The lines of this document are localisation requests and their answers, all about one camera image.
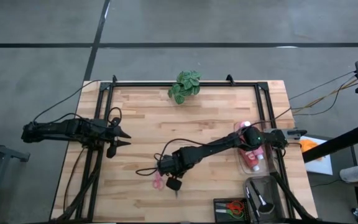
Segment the plastic bottle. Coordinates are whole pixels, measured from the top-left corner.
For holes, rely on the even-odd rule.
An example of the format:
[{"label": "plastic bottle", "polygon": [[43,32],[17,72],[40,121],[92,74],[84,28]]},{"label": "plastic bottle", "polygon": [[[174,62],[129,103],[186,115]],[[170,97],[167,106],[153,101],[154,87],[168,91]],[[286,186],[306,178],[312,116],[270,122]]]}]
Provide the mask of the plastic bottle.
[{"label": "plastic bottle", "polygon": [[358,166],[341,170],[339,176],[346,182],[358,182]]},{"label": "plastic bottle", "polygon": [[[234,125],[234,130],[237,131],[238,129],[242,128],[242,127],[246,127],[246,126],[250,126],[251,123],[249,121],[243,121],[243,122],[238,122]],[[258,171],[260,168],[258,166],[258,159],[256,158],[255,154],[253,153],[253,151],[244,151],[242,149],[239,150],[239,154],[242,157],[242,159],[244,160],[245,164],[252,169],[253,171]]]},{"label": "plastic bottle", "polygon": [[262,146],[259,146],[259,148],[253,150],[252,153],[254,153],[258,160],[264,159],[264,149],[262,148]]},{"label": "plastic bottle", "polygon": [[[248,127],[250,125],[251,125],[251,122],[249,122],[249,121],[239,122],[234,125],[234,130],[238,130],[242,127]],[[262,146],[253,150],[252,153],[254,153],[254,155],[258,158],[258,160],[264,159],[264,149],[262,148]]]},{"label": "plastic bottle", "polygon": [[259,170],[259,166],[258,166],[258,159],[255,157],[254,153],[252,153],[252,151],[244,151],[244,150],[239,150],[240,156],[243,158],[245,164],[252,169],[253,171],[258,171]]}]

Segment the green plant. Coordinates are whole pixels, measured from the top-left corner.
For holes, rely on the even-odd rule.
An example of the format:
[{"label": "green plant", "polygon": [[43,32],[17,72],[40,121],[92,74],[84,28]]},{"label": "green plant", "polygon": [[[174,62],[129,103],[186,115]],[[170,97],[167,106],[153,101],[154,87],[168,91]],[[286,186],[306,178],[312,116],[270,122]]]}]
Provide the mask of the green plant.
[{"label": "green plant", "polygon": [[196,71],[184,71],[179,73],[177,82],[168,90],[168,96],[174,97],[177,104],[185,101],[185,96],[197,95],[200,92],[201,74]]}]

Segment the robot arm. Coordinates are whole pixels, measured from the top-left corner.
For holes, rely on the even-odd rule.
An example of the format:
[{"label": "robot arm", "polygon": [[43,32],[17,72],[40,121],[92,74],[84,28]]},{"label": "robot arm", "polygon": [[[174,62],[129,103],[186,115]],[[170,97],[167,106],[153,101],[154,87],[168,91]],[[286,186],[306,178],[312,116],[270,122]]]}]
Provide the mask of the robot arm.
[{"label": "robot arm", "polygon": [[208,144],[199,147],[181,147],[171,156],[164,155],[157,163],[158,172],[161,175],[170,174],[172,177],[167,181],[167,187],[179,190],[181,182],[177,178],[182,178],[187,170],[193,168],[203,158],[232,147],[252,151],[265,143],[269,143],[273,147],[285,147],[287,139],[279,129],[275,129],[271,133],[261,133],[255,127],[245,127]]},{"label": "robot arm", "polygon": [[33,123],[23,127],[22,140],[27,143],[40,142],[46,139],[60,141],[77,141],[83,146],[98,148],[99,142],[110,143],[107,157],[115,156],[117,147],[129,145],[116,137],[131,138],[116,125],[119,118],[114,118],[112,124],[103,119],[74,118],[58,123]]}]

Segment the wire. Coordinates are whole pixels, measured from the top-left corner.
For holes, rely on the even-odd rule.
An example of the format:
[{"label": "wire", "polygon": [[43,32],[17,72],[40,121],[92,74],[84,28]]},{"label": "wire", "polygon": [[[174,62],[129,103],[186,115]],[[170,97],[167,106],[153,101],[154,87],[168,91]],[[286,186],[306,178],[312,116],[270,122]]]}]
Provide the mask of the wire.
[{"label": "wire", "polygon": [[352,72],[348,72],[348,73],[346,73],[346,74],[340,75],[340,76],[338,76],[338,77],[336,77],[336,78],[334,78],[334,79],[332,79],[332,80],[330,80],[330,81],[328,81],[328,82],[326,82],[326,83],[323,83],[323,84],[321,84],[321,85],[318,85],[318,86],[316,86],[316,87],[311,88],[311,89],[308,90],[308,91],[305,91],[305,92],[300,93],[300,94],[298,94],[298,95],[296,95],[296,96],[293,96],[293,97],[291,97],[289,100],[295,99],[295,98],[297,98],[297,97],[299,97],[299,96],[301,96],[301,95],[304,95],[305,93],[309,93],[309,92],[311,92],[311,91],[313,91],[313,90],[315,90],[315,89],[317,89],[317,88],[319,88],[319,87],[322,87],[323,85],[327,85],[328,83],[331,83],[331,82],[333,82],[333,81],[335,81],[335,80],[337,80],[337,79],[339,79],[339,78],[345,77],[346,75],[349,75],[349,74],[352,74],[352,73],[355,73],[355,72],[356,72],[356,71],[352,71]]},{"label": "wire", "polygon": [[80,157],[81,157],[81,155],[82,155],[82,153],[84,152],[85,149],[86,149],[86,147],[83,147],[83,148],[82,148],[82,150],[81,150],[81,152],[80,152],[80,155],[78,155],[77,160],[76,160],[75,163],[74,163],[73,169],[71,170],[70,178],[68,179],[68,182],[67,182],[67,187],[66,187],[66,191],[65,191],[65,196],[64,196],[64,198],[63,198],[63,213],[64,213],[65,210],[66,210],[66,198],[67,198],[68,187],[70,186],[70,182],[71,182],[71,179],[73,178],[74,171],[75,171],[75,168],[77,167],[78,161],[80,160]]},{"label": "wire", "polygon": [[[111,114],[111,112],[112,112],[114,109],[118,110],[118,112],[119,112],[119,121],[117,122],[117,124],[114,124],[114,123],[112,122],[112,120],[111,120],[111,121],[109,120],[110,114]],[[111,125],[113,125],[114,127],[118,126],[119,123],[121,123],[121,120],[122,120],[122,111],[121,111],[121,109],[118,108],[118,107],[116,107],[116,106],[113,107],[113,108],[111,108],[111,109],[109,110],[108,115],[107,115],[107,120],[108,120],[109,123],[110,123]]]},{"label": "wire", "polygon": [[298,143],[298,142],[289,142],[288,144],[297,144],[299,145],[300,147],[302,147],[302,144]]},{"label": "wire", "polygon": [[[341,90],[343,90],[343,89],[345,89],[345,88],[349,88],[349,87],[354,86],[354,85],[357,85],[357,83],[356,83],[356,84],[353,84],[353,85],[349,85],[349,84],[351,84],[351,83],[353,83],[353,82],[356,81],[356,80],[354,80],[353,82],[350,82],[349,84],[347,84],[347,85],[345,86],[345,88],[343,88],[343,86],[344,86],[348,81],[346,81],[345,83],[343,83],[343,84],[339,87],[338,90],[333,91],[332,93],[329,94],[329,95],[331,95],[331,94],[333,94],[333,93],[336,92],[334,102],[333,102],[332,105],[331,105],[329,108],[327,108],[326,110],[320,111],[320,112],[318,112],[318,113],[311,113],[311,114],[294,114],[294,116],[306,116],[306,115],[313,116],[313,115],[322,114],[322,113],[325,113],[325,112],[329,111],[332,107],[334,107],[334,105],[335,105],[335,103],[336,103],[336,100],[337,100],[337,98],[338,98],[339,92],[340,92]],[[321,100],[323,100],[323,99],[326,98],[327,96],[324,96],[324,97],[322,97],[322,98],[320,98],[320,99],[315,100],[315,101],[314,101],[315,103],[313,103],[312,105],[305,106],[305,108],[307,108],[307,107],[312,107],[313,105],[315,105],[316,103],[320,102]]]},{"label": "wire", "polygon": [[71,94],[70,96],[68,96],[67,98],[55,103],[54,105],[52,105],[51,107],[49,107],[48,109],[44,110],[43,112],[41,112],[40,114],[38,114],[32,121],[32,124],[35,125],[35,120],[37,118],[39,118],[39,116],[43,115],[44,113],[46,113],[47,111],[49,111],[50,109],[54,108],[55,106],[59,105],[60,103],[63,103],[64,101],[70,99],[72,96],[74,96],[76,93],[78,93],[80,90],[82,90],[84,87],[90,85],[91,83],[94,83],[94,82],[98,82],[100,80],[93,80],[92,82],[89,82],[87,83],[86,85],[82,86],[81,88],[77,89],[77,91],[75,91],[73,94]]},{"label": "wire", "polygon": [[344,89],[346,89],[346,88],[349,88],[349,87],[350,87],[350,84],[354,83],[355,81],[357,81],[357,79],[354,79],[354,80],[351,81],[350,83],[346,84],[344,87],[340,87],[338,90],[332,91],[330,94],[327,94],[327,95],[325,95],[325,96],[323,96],[323,97],[320,97],[320,98],[318,98],[318,99],[316,99],[316,100],[313,100],[312,102],[309,102],[306,106],[303,106],[303,107],[301,107],[301,108],[297,108],[298,110],[295,111],[295,112],[293,112],[293,113],[298,113],[298,112],[300,112],[301,110],[303,110],[303,109],[305,109],[305,108],[311,108],[312,106],[316,105],[317,103],[319,103],[320,101],[322,101],[322,100],[325,99],[326,97],[328,97],[328,96],[330,96],[330,95],[332,95],[332,94],[335,94],[335,93],[337,93],[337,92],[340,91],[340,90],[344,90]]},{"label": "wire", "polygon": [[331,182],[328,182],[328,183],[325,183],[325,184],[316,184],[316,185],[313,185],[313,186],[310,186],[310,187],[318,187],[318,186],[330,185],[330,184],[333,184],[333,183],[338,182],[338,181],[344,182],[345,184],[357,184],[358,183],[358,182],[350,183],[350,182],[346,182],[344,180],[338,179],[338,180],[334,180],[334,181],[331,181]]},{"label": "wire", "polygon": [[53,120],[53,121],[51,121],[51,122],[47,122],[47,123],[44,123],[44,124],[41,124],[41,125],[35,125],[35,127],[36,127],[36,128],[41,128],[41,127],[44,127],[44,126],[46,126],[46,125],[48,125],[48,124],[52,124],[52,123],[54,123],[54,122],[60,121],[61,119],[65,118],[65,117],[67,117],[67,116],[69,116],[69,115],[74,115],[74,117],[77,116],[77,117],[79,117],[82,121],[84,121],[84,122],[86,122],[86,123],[88,123],[88,124],[90,124],[90,125],[93,125],[93,126],[96,126],[96,127],[99,127],[99,128],[112,129],[112,128],[115,128],[116,126],[118,126],[118,124],[121,122],[121,119],[122,119],[122,111],[121,111],[121,109],[118,108],[118,107],[113,107],[113,108],[111,108],[110,111],[109,111],[109,113],[108,113],[108,116],[110,116],[111,111],[114,110],[114,109],[117,109],[117,110],[119,111],[120,119],[119,119],[119,121],[118,121],[118,123],[117,123],[116,125],[111,126],[111,127],[105,127],[105,126],[100,126],[100,125],[98,125],[98,124],[94,124],[94,123],[88,121],[86,118],[84,118],[84,117],[82,117],[82,116],[80,116],[80,115],[78,115],[78,114],[76,114],[76,113],[67,113],[67,114],[61,116],[60,118],[58,118],[58,119],[56,119],[56,120]]},{"label": "wire", "polygon": [[[164,152],[165,150],[167,149],[168,145],[171,144],[172,142],[174,141],[186,141],[186,142],[191,142],[191,143],[194,143],[194,144],[198,144],[198,145],[202,145],[202,146],[215,146],[215,145],[220,145],[222,144],[221,142],[218,143],[218,144],[204,144],[204,143],[200,143],[200,142],[196,142],[196,141],[192,141],[192,140],[189,140],[189,139],[182,139],[182,138],[177,138],[177,139],[172,139],[171,141],[167,142],[164,146],[164,148],[162,149],[162,152],[161,154],[154,154],[154,159],[156,159],[156,155],[159,155],[160,158],[157,160],[158,164],[161,163],[161,160],[162,160],[162,157],[164,155]],[[147,171],[147,170],[152,170],[152,172],[148,173],[148,174],[141,174],[140,172],[143,172],[143,171]],[[158,167],[151,167],[151,168],[145,168],[145,169],[138,169],[137,171],[135,171],[135,173],[137,175],[141,175],[141,176],[150,176],[152,174],[154,174],[156,171],[158,170]]]},{"label": "wire", "polygon": [[331,181],[331,182],[328,182],[328,183],[325,183],[325,184],[316,184],[316,185],[313,185],[313,186],[310,186],[310,187],[318,187],[318,186],[330,185],[330,184],[333,184],[333,183],[338,182],[338,181],[343,181],[343,180],[334,180],[334,181]]}]

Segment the butcher block tabletop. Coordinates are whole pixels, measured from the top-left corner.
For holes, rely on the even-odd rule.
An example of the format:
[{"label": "butcher block tabletop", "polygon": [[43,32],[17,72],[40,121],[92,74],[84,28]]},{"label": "butcher block tabletop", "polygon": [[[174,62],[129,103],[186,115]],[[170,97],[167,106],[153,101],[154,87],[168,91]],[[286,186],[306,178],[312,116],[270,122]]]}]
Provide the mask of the butcher block tabletop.
[{"label": "butcher block tabletop", "polygon": [[[284,82],[263,82],[268,83],[274,114],[289,109]],[[82,89],[77,114],[93,118],[98,90],[99,82]],[[242,160],[239,160],[235,149],[204,158],[190,169],[182,179],[177,198],[168,187],[154,189],[154,175],[137,175],[137,169],[155,167],[154,154],[161,153],[171,139],[185,138],[207,143],[233,132],[236,122],[259,121],[253,87],[202,86],[198,95],[187,97],[182,105],[170,99],[167,91],[167,87],[114,87],[111,106],[122,109],[120,126],[132,136],[132,139],[123,140],[132,144],[119,147],[112,159],[103,156],[94,222],[214,222],[214,198],[244,197],[242,185],[246,178],[268,175],[263,164],[258,174],[245,173],[239,165]],[[118,111],[113,110],[109,119],[117,115]],[[293,128],[291,111],[278,118],[276,123],[278,128]],[[167,147],[165,153],[171,154],[180,147],[190,145],[189,142],[175,141]],[[81,150],[78,142],[68,145],[51,218],[57,218],[63,213],[63,196]],[[300,148],[290,144],[286,150],[284,161],[290,189],[302,206],[317,217]],[[83,152],[68,189],[66,206],[80,190],[85,157],[86,152]],[[85,215],[89,194],[90,190],[85,198]]]}]

